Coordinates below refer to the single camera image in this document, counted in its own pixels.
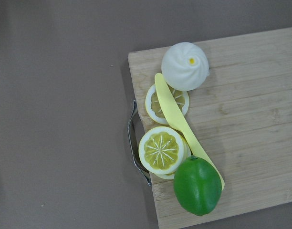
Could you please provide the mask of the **lemon slice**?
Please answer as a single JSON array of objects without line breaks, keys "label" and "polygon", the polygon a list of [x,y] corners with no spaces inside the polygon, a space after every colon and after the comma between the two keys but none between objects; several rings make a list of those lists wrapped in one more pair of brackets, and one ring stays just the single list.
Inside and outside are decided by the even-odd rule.
[{"label": "lemon slice", "polygon": [[[188,108],[189,108],[189,95],[186,91],[178,91],[171,86],[169,86],[169,89],[179,107],[183,115],[186,115]],[[164,117],[163,111],[161,109],[161,106],[159,104],[159,100],[156,93],[156,86],[153,84],[146,94],[145,99],[145,107],[146,112],[150,116],[150,118],[162,125],[167,125],[168,122]]]},{"label": "lemon slice", "polygon": [[170,127],[152,128],[141,138],[138,155],[142,165],[157,177],[172,180],[191,151],[184,137]]}]

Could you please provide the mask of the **green lime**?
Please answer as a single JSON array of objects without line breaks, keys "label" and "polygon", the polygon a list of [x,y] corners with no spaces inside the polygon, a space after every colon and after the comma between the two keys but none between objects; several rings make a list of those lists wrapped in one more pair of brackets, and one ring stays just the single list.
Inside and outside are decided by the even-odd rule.
[{"label": "green lime", "polygon": [[181,207],[197,216],[210,213],[222,193],[222,184],[216,169],[196,156],[188,157],[178,167],[173,186]]}]

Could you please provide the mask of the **wooden cutting board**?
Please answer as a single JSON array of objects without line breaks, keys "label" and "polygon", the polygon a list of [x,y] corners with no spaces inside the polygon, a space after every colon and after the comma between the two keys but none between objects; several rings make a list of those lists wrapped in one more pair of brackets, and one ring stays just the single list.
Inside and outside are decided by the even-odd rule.
[{"label": "wooden cutting board", "polygon": [[292,202],[292,27],[198,42],[210,74],[186,120],[222,174],[215,209],[198,217],[172,181],[151,175],[158,225],[180,229]]}]

